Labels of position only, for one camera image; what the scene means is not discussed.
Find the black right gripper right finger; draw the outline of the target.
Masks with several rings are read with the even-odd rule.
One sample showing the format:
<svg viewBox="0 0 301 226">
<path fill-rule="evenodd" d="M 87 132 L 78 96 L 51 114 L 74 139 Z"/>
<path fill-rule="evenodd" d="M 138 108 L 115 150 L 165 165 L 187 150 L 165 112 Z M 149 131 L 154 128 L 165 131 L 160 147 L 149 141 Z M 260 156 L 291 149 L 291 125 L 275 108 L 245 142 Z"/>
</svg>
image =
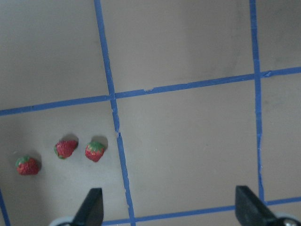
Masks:
<svg viewBox="0 0 301 226">
<path fill-rule="evenodd" d="M 235 216 L 242 226 L 299 226 L 301 221 L 287 214 L 274 214 L 248 186 L 235 188 Z"/>
</svg>

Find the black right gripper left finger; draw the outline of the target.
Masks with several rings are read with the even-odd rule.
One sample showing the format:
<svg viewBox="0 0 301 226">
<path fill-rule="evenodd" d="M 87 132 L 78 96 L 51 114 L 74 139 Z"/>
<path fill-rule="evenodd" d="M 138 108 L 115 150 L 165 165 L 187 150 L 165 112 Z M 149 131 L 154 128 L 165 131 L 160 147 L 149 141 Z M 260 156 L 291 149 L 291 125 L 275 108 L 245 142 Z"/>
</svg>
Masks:
<svg viewBox="0 0 301 226">
<path fill-rule="evenodd" d="M 101 226 L 104 219 L 102 188 L 91 188 L 74 217 L 53 220 L 51 226 Z"/>
</svg>

